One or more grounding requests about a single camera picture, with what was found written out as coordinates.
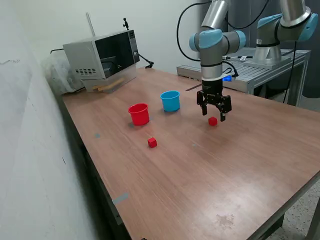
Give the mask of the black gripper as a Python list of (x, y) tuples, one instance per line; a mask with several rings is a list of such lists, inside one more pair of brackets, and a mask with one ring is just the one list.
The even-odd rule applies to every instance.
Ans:
[(220, 121), (226, 120), (226, 114), (232, 110), (231, 96), (222, 96), (223, 79), (218, 80), (202, 80), (202, 90), (196, 93), (196, 104), (200, 106), (202, 115), (208, 114), (207, 105), (213, 105), (213, 96), (215, 98), (215, 106), (220, 112)]

